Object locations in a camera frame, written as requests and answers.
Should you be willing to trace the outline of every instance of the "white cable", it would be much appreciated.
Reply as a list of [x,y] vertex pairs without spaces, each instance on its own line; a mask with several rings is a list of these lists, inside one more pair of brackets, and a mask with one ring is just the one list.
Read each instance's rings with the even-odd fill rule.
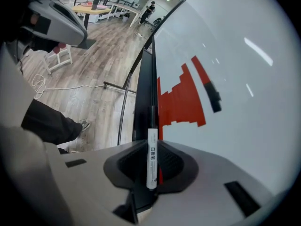
[[[43,79],[40,80],[40,81],[38,81],[38,82],[36,82],[36,83],[34,84],[33,81],[34,81],[34,79],[36,78],[36,76],[41,76]],[[32,86],[33,86],[33,87],[36,87],[39,83],[42,82],[41,85],[39,86],[39,88],[38,88],[38,89],[35,89],[35,92],[36,92],[37,94],[40,95],[40,96],[38,96],[38,97],[36,97],[36,96],[34,97],[36,100],[37,100],[37,99],[40,99],[40,98],[42,97],[42,95],[43,95],[43,93],[44,93],[45,90],[51,90],[51,89],[54,89],[54,90],[77,89],[77,88],[80,88],[80,87],[83,87],[83,86],[90,87],[90,88],[103,87],[103,85],[96,85],[96,86],[79,85],[79,86],[70,87],[70,88],[46,88],[46,83],[45,83],[45,81],[46,81],[45,77],[44,77],[43,75],[40,75],[40,74],[36,74],[36,75],[33,77],[33,79],[32,79]],[[107,87],[108,87],[108,88],[111,88],[111,89],[119,90],[119,91],[124,91],[123,89],[118,89],[118,88],[111,87],[111,86],[107,86]]]

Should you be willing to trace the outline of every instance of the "sneaker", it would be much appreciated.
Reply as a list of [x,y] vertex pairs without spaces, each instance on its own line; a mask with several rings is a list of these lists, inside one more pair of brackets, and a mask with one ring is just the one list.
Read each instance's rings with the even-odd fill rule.
[[79,123],[82,125],[83,129],[81,131],[85,131],[89,128],[90,122],[88,122],[86,119],[80,120]]

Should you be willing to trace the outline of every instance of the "white desk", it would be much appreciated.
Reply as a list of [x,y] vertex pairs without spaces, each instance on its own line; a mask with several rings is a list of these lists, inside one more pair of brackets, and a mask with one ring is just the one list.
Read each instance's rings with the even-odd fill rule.
[[131,11],[131,12],[133,12],[133,13],[136,13],[136,16],[135,16],[135,18],[133,19],[133,21],[132,21],[130,27],[132,27],[132,25],[137,21],[137,19],[139,18],[139,15],[140,15],[140,13],[141,13],[141,11],[138,11],[138,10],[135,9],[135,8],[132,8],[132,7],[126,6],[126,5],[121,5],[121,4],[113,4],[113,5],[111,6],[111,11],[113,10],[113,7],[114,7],[114,6],[116,6],[116,8],[115,8],[115,11],[114,11],[114,13],[113,13],[113,17],[115,16],[117,7],[122,8],[121,12],[123,12],[123,10],[129,10],[129,11]]

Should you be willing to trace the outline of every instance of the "wooden table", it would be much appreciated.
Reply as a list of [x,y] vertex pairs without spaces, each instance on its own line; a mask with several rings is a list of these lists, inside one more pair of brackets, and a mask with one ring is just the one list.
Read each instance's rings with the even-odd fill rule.
[[[89,22],[89,17],[90,14],[96,15],[96,14],[103,14],[103,13],[111,13],[112,9],[107,8],[105,10],[92,10],[92,6],[91,7],[86,7],[86,6],[82,6],[82,5],[77,5],[74,6],[72,8],[72,10],[76,13],[84,13],[85,15],[85,20],[84,20],[84,26],[87,29],[88,28],[88,22]],[[86,39],[84,42],[82,42],[80,45],[78,45],[78,48],[83,48],[83,49],[88,49],[90,48],[94,43],[96,42],[96,40],[90,40],[90,39]]]
[[131,11],[131,12],[133,12],[133,13],[136,13],[136,16],[135,16],[135,18],[133,19],[132,23],[130,24],[130,27],[132,27],[132,25],[136,22],[136,20],[139,18],[139,15],[140,15],[140,13],[141,13],[141,11],[138,11],[138,10],[135,9],[135,8],[132,8],[132,7],[126,6],[126,5],[121,5],[121,4],[113,4],[113,5],[111,6],[111,10],[113,10],[113,7],[114,7],[114,6],[116,6],[116,8],[115,8],[115,11],[114,11],[114,13],[113,13],[113,17],[115,16],[117,7],[122,8],[121,12],[123,12],[123,10],[125,9],[125,10],[129,10],[129,11]]

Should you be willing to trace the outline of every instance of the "red object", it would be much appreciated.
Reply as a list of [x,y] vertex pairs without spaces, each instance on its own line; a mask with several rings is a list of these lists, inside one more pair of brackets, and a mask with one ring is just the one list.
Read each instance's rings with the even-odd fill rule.
[[180,83],[175,85],[170,93],[166,92],[162,95],[160,77],[157,80],[159,140],[163,140],[163,126],[171,125],[172,121],[197,122],[199,127],[206,124],[197,88],[186,64],[182,65],[182,70],[183,74],[180,76]]
[[159,185],[160,184],[163,184],[163,175],[162,175],[161,168],[159,168]]
[[83,7],[91,7],[92,5],[93,5],[92,2],[81,3],[81,6],[83,6]]

